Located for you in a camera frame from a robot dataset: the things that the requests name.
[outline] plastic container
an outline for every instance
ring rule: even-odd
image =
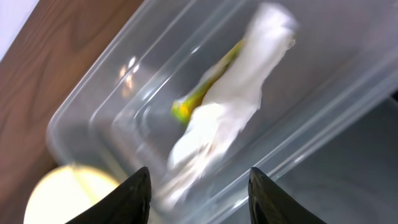
[[[173,100],[243,35],[260,1],[148,0],[52,118],[61,164],[99,167],[120,181],[148,166],[153,190],[183,133]],[[279,1],[300,24],[296,44],[266,80],[261,109],[184,204],[154,223],[219,223],[247,200],[248,170],[274,180],[398,87],[395,1]]]

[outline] brown wooden surface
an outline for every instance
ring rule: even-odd
[[[51,116],[142,0],[40,0],[0,63],[0,223],[22,223],[31,191],[56,167]]]

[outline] wood grain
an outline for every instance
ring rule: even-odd
[[[142,0],[41,0],[0,63],[0,223],[56,167],[47,124]]]

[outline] white plastic wrapper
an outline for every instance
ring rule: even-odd
[[[279,63],[293,37],[295,20],[278,4],[261,4],[233,64],[196,108],[185,134],[174,145],[168,168],[176,173],[156,193],[171,209],[218,162],[261,105],[261,86]]]

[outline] transparent plastic box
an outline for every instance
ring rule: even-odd
[[[184,132],[172,102],[243,36],[260,2],[145,1],[53,116],[47,141],[58,162],[120,181],[147,166],[159,189]],[[278,3],[299,28],[261,109],[184,203],[163,211],[153,199],[153,223],[221,222],[246,203],[250,167],[278,179],[398,87],[395,1]]]

